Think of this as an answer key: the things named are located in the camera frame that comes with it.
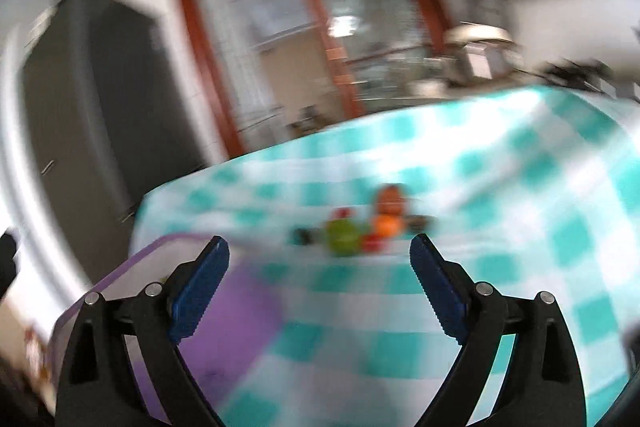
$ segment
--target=cabinet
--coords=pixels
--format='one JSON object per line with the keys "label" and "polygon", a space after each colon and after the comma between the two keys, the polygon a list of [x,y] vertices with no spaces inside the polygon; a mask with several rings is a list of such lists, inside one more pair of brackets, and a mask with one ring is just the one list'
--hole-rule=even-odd
{"label": "cabinet", "polygon": [[50,213],[95,283],[127,259],[144,194],[203,166],[155,21],[114,0],[63,0],[23,81]]}

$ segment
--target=red fruit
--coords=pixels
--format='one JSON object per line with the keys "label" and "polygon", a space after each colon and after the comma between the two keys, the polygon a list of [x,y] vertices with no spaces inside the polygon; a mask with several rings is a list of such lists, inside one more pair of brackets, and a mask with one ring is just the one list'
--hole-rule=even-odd
{"label": "red fruit", "polygon": [[385,246],[385,240],[377,233],[367,233],[362,236],[362,251],[367,253],[377,253]]}
{"label": "red fruit", "polygon": [[348,219],[349,217],[351,217],[351,209],[346,206],[336,208],[331,215],[332,219]]}

